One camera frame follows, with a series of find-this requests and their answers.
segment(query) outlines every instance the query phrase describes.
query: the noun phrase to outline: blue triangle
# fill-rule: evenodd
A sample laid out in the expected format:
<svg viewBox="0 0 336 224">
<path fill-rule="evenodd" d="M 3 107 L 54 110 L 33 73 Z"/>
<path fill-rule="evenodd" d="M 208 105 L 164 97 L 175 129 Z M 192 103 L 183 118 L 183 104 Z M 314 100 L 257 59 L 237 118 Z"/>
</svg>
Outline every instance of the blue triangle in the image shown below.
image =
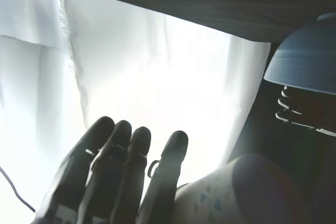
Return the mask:
<svg viewBox="0 0 336 224">
<path fill-rule="evenodd" d="M 222 211 L 222 204 L 221 204 L 221 201 L 219 199 L 216 200 L 215 209 L 220 211 L 220 212 Z"/>
<path fill-rule="evenodd" d="M 203 202 L 205 201 L 206 198 L 207 198 L 207 197 L 206 197 L 205 194 L 201 194 L 201 203 L 203 203 Z"/>
</svg>

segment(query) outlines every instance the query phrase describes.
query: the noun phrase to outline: cable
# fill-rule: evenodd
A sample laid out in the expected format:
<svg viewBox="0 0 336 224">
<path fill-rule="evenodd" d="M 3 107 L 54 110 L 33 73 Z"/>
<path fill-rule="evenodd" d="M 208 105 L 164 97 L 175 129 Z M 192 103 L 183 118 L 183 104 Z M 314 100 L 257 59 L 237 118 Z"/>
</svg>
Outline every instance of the cable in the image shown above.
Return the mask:
<svg viewBox="0 0 336 224">
<path fill-rule="evenodd" d="M 6 180 L 8 181 L 8 183 L 10 184 L 10 186 L 12 187 L 16 197 L 23 203 L 25 204 L 31 211 L 35 212 L 35 209 L 28 204 L 24 199 L 21 198 L 21 196 L 17 193 L 17 190 L 13 184 L 13 182 L 11 181 L 11 179 L 8 177 L 8 175 L 5 173 L 5 171 L 1 168 L 0 166 L 0 172 L 5 176 Z"/>
</svg>

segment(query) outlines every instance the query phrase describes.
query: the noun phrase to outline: lamp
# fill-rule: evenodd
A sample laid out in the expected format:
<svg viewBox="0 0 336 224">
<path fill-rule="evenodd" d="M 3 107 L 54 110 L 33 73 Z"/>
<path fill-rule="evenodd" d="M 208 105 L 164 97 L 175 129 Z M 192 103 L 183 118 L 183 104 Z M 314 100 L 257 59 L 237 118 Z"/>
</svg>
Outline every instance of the lamp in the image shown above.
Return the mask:
<svg viewBox="0 0 336 224">
<path fill-rule="evenodd" d="M 321 15 L 288 36 L 275 52 L 264 79 L 336 94 L 336 12 Z"/>
</svg>

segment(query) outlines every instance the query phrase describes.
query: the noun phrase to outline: white curtain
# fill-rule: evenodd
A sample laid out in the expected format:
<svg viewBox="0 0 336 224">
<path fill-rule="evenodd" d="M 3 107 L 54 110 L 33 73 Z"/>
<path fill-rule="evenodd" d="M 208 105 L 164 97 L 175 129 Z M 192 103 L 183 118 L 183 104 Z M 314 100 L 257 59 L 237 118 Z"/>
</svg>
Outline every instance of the white curtain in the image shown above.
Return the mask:
<svg viewBox="0 0 336 224">
<path fill-rule="evenodd" d="M 228 159 L 269 48 L 115 0 L 0 0 L 0 165 L 38 208 L 107 115 L 151 130 L 149 163 L 185 131 L 179 185 L 195 181 Z"/>
</svg>

